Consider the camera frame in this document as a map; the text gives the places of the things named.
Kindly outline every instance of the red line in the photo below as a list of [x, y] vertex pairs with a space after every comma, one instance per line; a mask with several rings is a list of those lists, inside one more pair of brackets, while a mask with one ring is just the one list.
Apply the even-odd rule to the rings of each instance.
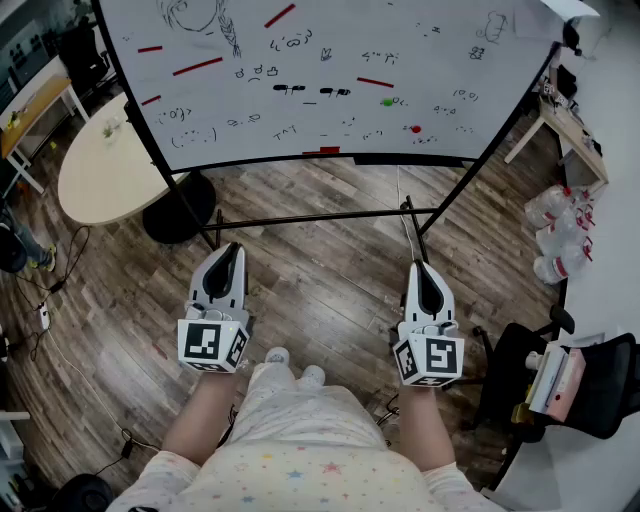
[[189, 66], [188, 68], [179, 69], [178, 71], [173, 72], [173, 76], [181, 75], [182, 73], [186, 73], [187, 71], [193, 71], [194, 69], [202, 68], [204, 66], [208, 66], [209, 64], [215, 64], [216, 62], [220, 62], [222, 57], [218, 57], [217, 59], [208, 60], [206, 62], [201, 62], [200, 64], [194, 64], [193, 66]]
[[158, 101], [160, 99], [160, 95], [158, 94], [157, 96], [154, 96], [153, 98], [149, 98], [147, 101], [143, 101], [141, 103], [141, 105], [148, 105], [149, 103], [151, 103], [152, 101]]
[[278, 14], [276, 14], [273, 18], [271, 18], [269, 21], [267, 21], [264, 24], [264, 28], [269, 28], [271, 25], [273, 25], [276, 21], [278, 21], [280, 18], [282, 18], [285, 14], [287, 14], [289, 11], [291, 11], [294, 7], [296, 6], [296, 4], [291, 4], [289, 7], [287, 7], [285, 10], [279, 12]]
[[149, 46], [149, 48], [139, 48], [138, 53], [157, 52], [158, 50], [162, 50], [162, 46]]
[[368, 78], [358, 77], [358, 82], [367, 82], [368, 84], [383, 85], [384, 87], [391, 87], [393, 89], [393, 84], [388, 84], [387, 82], [378, 82], [377, 80], [370, 80]]

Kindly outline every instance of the white sneaker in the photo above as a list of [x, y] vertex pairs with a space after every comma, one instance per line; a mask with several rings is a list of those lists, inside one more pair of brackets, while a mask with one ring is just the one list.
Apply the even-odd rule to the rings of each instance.
[[264, 358], [265, 363], [282, 363], [289, 366], [289, 351], [284, 347], [273, 347]]
[[298, 379], [298, 389], [301, 391], [316, 391], [324, 386], [324, 370], [315, 364], [307, 366]]

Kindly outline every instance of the whiteboard stand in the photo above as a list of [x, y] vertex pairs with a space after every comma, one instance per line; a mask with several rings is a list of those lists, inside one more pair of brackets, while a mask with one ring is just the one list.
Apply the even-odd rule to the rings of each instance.
[[[165, 155], [162, 149], [160, 148], [158, 141], [156, 140], [156, 138], [152, 133], [152, 130], [149, 126], [147, 119], [145, 119], [145, 116], [142, 113], [140, 105], [136, 101], [136, 96], [134, 95], [131, 84], [129, 82], [131, 77], [127, 77], [127, 74], [124, 72], [124, 68], [120, 60], [120, 56], [118, 54], [118, 51], [116, 51], [116, 47], [113, 44], [112, 34], [110, 33], [109, 26], [105, 20], [101, 1], [104, 2], [104, 0], [92, 0], [93, 10], [96, 14], [96, 19], [98, 21], [100, 30], [102, 32], [105, 45], [109, 51], [109, 54], [111, 55], [111, 60], [113, 62], [114, 68], [117, 71], [119, 81], [122, 87], [124, 88], [125, 93], [127, 94], [127, 98], [129, 99], [127, 107], [125, 107], [125, 111], [129, 116], [129, 121], [131, 122], [132, 126], [134, 127], [138, 136], [140, 137], [142, 144], [148, 151], [149, 156], [151, 157], [156, 168], [158, 169], [158, 172], [160, 172], [160, 174], [166, 181], [167, 186], [170, 189], [170, 193], [176, 194], [177, 197], [180, 198], [180, 202], [183, 204], [184, 208], [189, 213], [189, 216], [193, 219], [193, 223], [197, 225], [197, 231], [204, 238], [205, 242], [211, 247], [212, 250], [215, 250], [220, 246], [220, 232], [226, 229], [271, 226], [276, 224], [291, 224], [291, 223], [297, 223], [297, 222], [316, 222], [316, 221], [323, 221], [323, 220], [341, 220], [341, 219], [354, 219], [354, 218], [364, 218], [364, 217], [386, 217], [386, 216], [410, 215], [414, 229], [416, 231], [416, 235], [418, 237], [422, 258], [424, 261], [428, 262], [427, 251], [426, 251], [426, 247], [422, 237], [427, 232], [427, 230], [438, 220], [438, 218], [446, 211], [449, 205], [464, 190], [464, 188], [469, 184], [469, 182], [475, 177], [475, 175], [480, 171], [480, 169], [487, 162], [489, 157], [495, 152], [496, 148], [502, 142], [502, 140], [507, 135], [507, 133], [513, 128], [516, 121], [520, 117], [520, 113], [521, 113], [520, 105], [523, 103], [523, 100], [526, 98], [529, 91], [531, 91], [531, 89], [533, 89], [535, 84], [538, 82], [539, 78], [542, 76], [543, 72], [546, 70], [547, 66], [549, 65], [549, 62], [551, 61], [551, 58], [553, 57], [557, 48], [559, 47], [559, 43], [553, 43], [552, 45], [550, 45], [551, 47], [548, 51], [548, 54], [547, 54], [547, 46], [544, 46], [544, 48], [538, 47], [537, 55], [543, 56], [546, 54], [546, 59], [544, 60], [544, 63], [542, 63], [542, 65], [539, 67], [539, 69], [535, 73], [535, 76], [533, 77], [530, 83], [528, 81], [528, 78], [526, 78], [527, 86], [522, 91], [522, 93], [517, 91], [511, 91], [513, 93], [512, 96], [517, 99], [517, 103], [515, 107], [511, 111], [510, 115], [508, 115], [504, 123], [502, 124], [502, 127], [498, 130], [496, 135], [491, 139], [491, 142], [484, 148], [480, 156], [477, 158], [462, 158], [462, 157], [454, 157], [451, 155], [443, 156], [443, 155], [430, 155], [430, 154], [396, 155], [395, 153], [387, 153], [387, 154], [375, 153], [374, 154], [374, 153], [366, 153], [366, 152], [365, 153], [359, 152], [359, 153], [332, 154], [331, 152], [329, 153], [321, 152], [321, 154], [317, 154], [317, 153], [299, 154], [298, 153], [298, 154], [292, 154], [290, 156], [289, 155], [267, 156], [266, 158], [247, 158], [245, 160], [218, 161], [218, 162], [211, 162], [210, 165], [209, 164], [195, 165], [192, 167], [180, 168], [180, 169], [174, 170], [171, 168], [167, 159], [165, 158]], [[131, 12], [127, 11], [127, 16], [130, 16], [131, 14], [132, 14]], [[122, 23], [114, 22], [112, 29], [116, 34], [118, 34], [117, 32], [118, 30], [120, 31], [124, 30], [122, 26], [120, 26], [122, 25]], [[124, 36], [124, 37], [120, 37], [119, 39], [128, 39], [128, 37], [129, 36]], [[118, 41], [118, 44], [120, 45], [119, 47], [121, 48], [122, 42]], [[154, 48], [146, 48], [146, 49], [141, 49], [139, 51], [147, 51], [150, 49], [154, 49]], [[221, 61], [222, 59], [215, 59], [210, 62], [217, 62], [218, 60]], [[509, 62], [505, 62], [504, 68], [507, 70], [510, 69], [509, 65], [510, 65]], [[530, 72], [527, 73], [526, 76], [527, 77], [531, 76], [531, 73]], [[152, 97], [149, 100], [143, 102], [142, 105], [155, 101], [158, 98], [160, 98], [160, 96]], [[505, 107], [504, 104], [501, 104], [499, 106], [502, 109], [504, 109]], [[390, 162], [389, 158], [393, 158], [394, 156], [398, 156], [398, 160], [396, 160], [395, 162]], [[181, 172], [199, 171], [206, 168], [220, 167], [225, 165], [242, 165], [244, 163], [253, 163], [253, 162], [267, 162], [267, 161], [289, 160], [289, 159], [298, 159], [298, 158], [304, 159], [304, 158], [331, 158], [331, 157], [340, 157], [340, 158], [364, 157], [372, 160], [374, 163], [380, 163], [381, 159], [386, 157], [386, 160], [384, 163], [388, 165], [390, 163], [398, 163], [398, 164], [407, 163], [406, 158], [410, 158], [411, 156], [420, 158], [421, 165], [443, 165], [443, 158], [448, 162], [448, 165], [452, 167], [461, 166], [461, 163], [464, 160], [473, 161], [473, 164], [466, 171], [462, 179], [453, 188], [453, 190], [449, 193], [449, 195], [445, 198], [445, 200], [437, 208], [416, 208], [413, 205], [411, 197], [407, 196], [405, 203], [399, 209], [394, 209], [394, 210], [370, 210], [370, 211], [356, 211], [356, 212], [343, 212], [343, 213], [299, 215], [299, 216], [292, 216], [292, 217], [277, 217], [277, 218], [270, 218], [270, 219], [256, 219], [256, 220], [248, 220], [248, 221], [229, 222], [229, 223], [224, 222], [223, 214], [220, 210], [218, 210], [216, 222], [213, 224], [204, 224], [198, 221], [198, 217], [194, 211], [194, 208], [192, 207], [192, 205], [189, 204], [189, 201], [185, 198], [185, 196], [182, 194], [180, 189], [176, 186], [175, 181], [172, 178], [173, 174], [177, 174]], [[422, 215], [422, 214], [430, 214], [430, 217], [422, 226], [420, 226], [416, 216]], [[216, 232], [215, 241], [212, 240], [211, 237], [209, 236], [209, 232], [211, 231]]]

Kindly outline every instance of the wall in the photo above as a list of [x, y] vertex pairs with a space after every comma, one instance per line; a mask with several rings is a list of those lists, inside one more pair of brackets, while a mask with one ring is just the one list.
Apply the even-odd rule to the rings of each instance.
[[[611, 4], [610, 13], [611, 30], [593, 51], [595, 60], [579, 70], [576, 100], [603, 146], [611, 183], [595, 209], [593, 263], [569, 280], [565, 306], [578, 335], [620, 327], [640, 339], [640, 9], [629, 0]], [[617, 512], [640, 489], [640, 414], [626, 418], [607, 441], [554, 427], [542, 443], [518, 454], [500, 492], [534, 510]], [[531, 450], [548, 450], [542, 469]], [[557, 494], [537, 485], [538, 475], [550, 472]]]

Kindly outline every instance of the pink object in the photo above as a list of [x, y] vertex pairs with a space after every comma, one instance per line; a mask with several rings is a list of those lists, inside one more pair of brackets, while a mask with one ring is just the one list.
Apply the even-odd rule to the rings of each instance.
[[565, 364], [562, 375], [559, 376], [558, 386], [553, 391], [549, 400], [549, 407], [546, 414], [553, 419], [564, 422], [567, 419], [573, 399], [578, 393], [582, 375], [584, 374], [586, 363], [582, 351], [572, 348], [569, 352], [567, 364]]

